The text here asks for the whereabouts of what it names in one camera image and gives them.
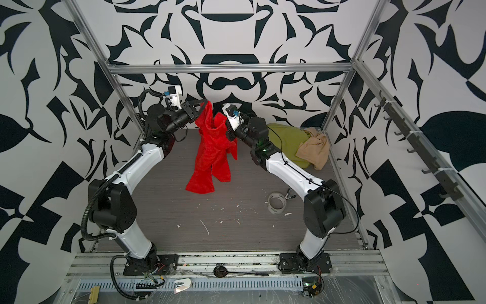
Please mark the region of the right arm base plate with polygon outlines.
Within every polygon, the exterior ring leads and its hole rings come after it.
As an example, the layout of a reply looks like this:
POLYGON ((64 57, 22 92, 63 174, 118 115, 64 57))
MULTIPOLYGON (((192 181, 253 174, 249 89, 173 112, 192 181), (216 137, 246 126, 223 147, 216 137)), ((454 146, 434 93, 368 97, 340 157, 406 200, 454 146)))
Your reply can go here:
POLYGON ((309 260, 302 253, 281 253, 277 264, 279 271, 283 274, 298 274, 304 272, 317 272, 330 274, 332 263, 328 253, 320 253, 309 260))

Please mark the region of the red cloth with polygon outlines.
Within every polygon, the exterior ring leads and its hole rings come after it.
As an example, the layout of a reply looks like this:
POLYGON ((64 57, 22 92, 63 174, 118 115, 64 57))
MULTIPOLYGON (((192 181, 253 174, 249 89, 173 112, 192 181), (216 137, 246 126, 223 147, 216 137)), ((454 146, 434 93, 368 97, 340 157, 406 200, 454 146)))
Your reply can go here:
POLYGON ((227 155, 238 159, 237 142, 227 138, 228 118, 222 113, 213 113, 213 105, 208 102, 197 118, 201 141, 196 155, 194 173, 186 190, 197 194, 215 191, 213 178, 220 182, 230 182, 232 175, 227 155))

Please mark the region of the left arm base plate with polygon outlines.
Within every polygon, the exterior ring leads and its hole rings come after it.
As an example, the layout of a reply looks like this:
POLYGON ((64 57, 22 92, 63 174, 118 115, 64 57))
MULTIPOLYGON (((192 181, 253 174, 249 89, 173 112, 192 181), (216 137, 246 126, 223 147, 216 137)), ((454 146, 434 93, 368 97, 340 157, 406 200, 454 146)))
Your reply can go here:
POLYGON ((145 259, 128 257, 123 275, 141 276, 147 272, 157 276, 167 275, 177 270, 178 258, 177 254, 163 254, 157 255, 157 257, 149 255, 145 259))

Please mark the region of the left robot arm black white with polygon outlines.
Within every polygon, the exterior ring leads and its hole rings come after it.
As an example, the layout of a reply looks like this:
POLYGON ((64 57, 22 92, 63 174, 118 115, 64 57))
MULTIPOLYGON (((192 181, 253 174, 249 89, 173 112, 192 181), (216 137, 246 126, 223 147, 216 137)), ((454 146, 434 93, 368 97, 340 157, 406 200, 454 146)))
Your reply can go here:
POLYGON ((166 92, 145 89, 137 101, 143 124, 141 142, 134 156, 103 180, 88 188, 88 204, 80 231, 87 241, 110 238, 122 248, 131 265, 152 270, 159 262, 156 245, 137 223, 132 194, 151 169, 164 160, 177 142, 175 133, 195 122, 208 107, 208 100, 182 101, 180 86, 166 92))

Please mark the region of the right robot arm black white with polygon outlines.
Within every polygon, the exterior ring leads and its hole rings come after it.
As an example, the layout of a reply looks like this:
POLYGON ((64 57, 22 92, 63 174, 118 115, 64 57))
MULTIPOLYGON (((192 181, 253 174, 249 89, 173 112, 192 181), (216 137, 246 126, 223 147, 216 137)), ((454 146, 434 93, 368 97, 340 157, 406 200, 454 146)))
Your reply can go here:
POLYGON ((249 146, 254 163, 286 183, 303 200, 306 233, 297 254, 306 261, 315 259, 323 252, 329 236, 347 217, 345 204, 350 201, 341 195, 335 181, 312 176, 285 156, 282 149, 271 142, 270 129, 263 118, 252 117, 245 121, 238 114, 227 118, 227 137, 249 146))

